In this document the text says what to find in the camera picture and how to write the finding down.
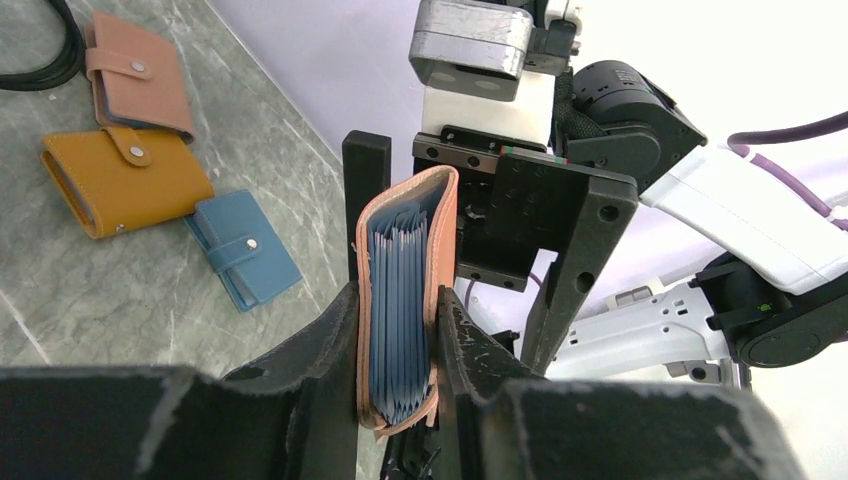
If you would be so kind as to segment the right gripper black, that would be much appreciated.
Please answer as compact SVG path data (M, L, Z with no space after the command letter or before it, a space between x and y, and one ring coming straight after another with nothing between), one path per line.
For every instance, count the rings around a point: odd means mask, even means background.
M557 258L527 317L520 360L542 375L638 204L632 179L582 166L564 150L554 77L526 72L509 102L424 86L415 174L459 174L455 278L519 289L538 250ZM365 206L391 183L391 138L359 130L342 142L348 274Z

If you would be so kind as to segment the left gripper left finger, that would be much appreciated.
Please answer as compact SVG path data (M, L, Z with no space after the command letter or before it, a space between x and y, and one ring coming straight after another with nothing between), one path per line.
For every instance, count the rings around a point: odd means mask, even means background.
M189 366L1 372L5 479L352 479L358 288L222 379Z

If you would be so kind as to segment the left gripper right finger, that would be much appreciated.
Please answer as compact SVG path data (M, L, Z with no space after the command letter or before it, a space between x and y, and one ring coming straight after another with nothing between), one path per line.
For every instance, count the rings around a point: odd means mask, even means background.
M680 383L550 381L438 297L438 479L800 479L753 395Z

